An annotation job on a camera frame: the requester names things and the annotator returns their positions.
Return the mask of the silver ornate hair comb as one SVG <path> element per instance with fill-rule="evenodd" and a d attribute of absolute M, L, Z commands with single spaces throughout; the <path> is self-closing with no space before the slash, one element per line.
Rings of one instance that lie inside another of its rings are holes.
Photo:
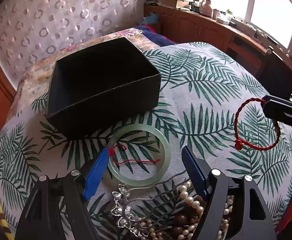
<path fill-rule="evenodd" d="M 188 192 L 193 191 L 185 170 L 149 186 L 119 184 L 112 192 L 115 205 L 111 209 L 117 228 L 137 239 L 169 238 L 173 217 L 186 205 L 179 190 L 183 185 Z"/>

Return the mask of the pale green jade bangle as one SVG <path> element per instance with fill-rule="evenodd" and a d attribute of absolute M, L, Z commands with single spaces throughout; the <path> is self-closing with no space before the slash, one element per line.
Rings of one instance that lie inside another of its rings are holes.
<path fill-rule="evenodd" d="M 114 129 L 107 143 L 109 172 L 118 181 L 142 187 L 163 178 L 171 161 L 169 141 L 153 126 L 130 124 Z"/>

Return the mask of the pink bottle on cabinet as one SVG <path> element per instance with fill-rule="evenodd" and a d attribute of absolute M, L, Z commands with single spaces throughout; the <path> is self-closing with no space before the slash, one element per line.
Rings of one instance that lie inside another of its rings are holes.
<path fill-rule="evenodd" d="M 200 7 L 200 12 L 202 15 L 212 18 L 213 9 L 211 7 L 211 0 L 206 0 Z"/>

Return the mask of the wooden cabinet along window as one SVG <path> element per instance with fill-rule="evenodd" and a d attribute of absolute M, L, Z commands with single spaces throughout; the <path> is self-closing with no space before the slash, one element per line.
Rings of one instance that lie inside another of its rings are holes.
<path fill-rule="evenodd" d="M 267 48 L 228 25 L 217 23 L 195 12 L 159 5 L 144 5 L 144 16 L 159 16 L 161 35 L 176 43 L 205 42 L 228 54 L 256 75 L 261 72 Z"/>

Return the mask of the blue blanket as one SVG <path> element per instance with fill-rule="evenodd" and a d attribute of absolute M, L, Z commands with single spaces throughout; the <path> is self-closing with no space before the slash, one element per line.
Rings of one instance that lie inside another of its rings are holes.
<path fill-rule="evenodd" d="M 135 27 L 135 29 L 140 30 L 148 40 L 155 43 L 159 47 L 171 46 L 171 45 L 176 44 L 176 42 L 173 42 L 170 39 L 168 39 L 167 37 L 157 33 L 149 25 L 139 25 L 139 26 Z"/>

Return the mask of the black open storage box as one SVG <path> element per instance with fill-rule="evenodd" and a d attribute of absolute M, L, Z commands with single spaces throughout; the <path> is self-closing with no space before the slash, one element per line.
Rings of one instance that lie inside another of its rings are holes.
<path fill-rule="evenodd" d="M 58 65 L 46 119 L 71 139 L 157 107 L 161 74 L 126 38 L 99 44 Z"/>

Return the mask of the cardboard box on cabinet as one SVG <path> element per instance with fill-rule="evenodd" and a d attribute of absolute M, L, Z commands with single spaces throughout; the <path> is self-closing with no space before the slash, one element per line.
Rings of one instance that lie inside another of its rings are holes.
<path fill-rule="evenodd" d="M 187 8 L 194 0 L 160 0 L 160 4 L 172 8 Z"/>

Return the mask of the teal plush toy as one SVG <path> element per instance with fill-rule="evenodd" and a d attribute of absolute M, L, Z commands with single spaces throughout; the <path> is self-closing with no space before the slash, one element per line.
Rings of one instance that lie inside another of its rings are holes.
<path fill-rule="evenodd" d="M 157 24 L 159 22 L 159 15 L 151 12 L 149 16 L 144 16 L 141 25 Z"/>

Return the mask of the circle-patterned sheer curtain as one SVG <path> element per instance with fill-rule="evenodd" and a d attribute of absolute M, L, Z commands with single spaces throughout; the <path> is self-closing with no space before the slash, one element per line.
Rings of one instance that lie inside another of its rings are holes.
<path fill-rule="evenodd" d="M 137 0 L 3 0 L 0 66 L 13 87 L 40 60 L 134 25 Z"/>

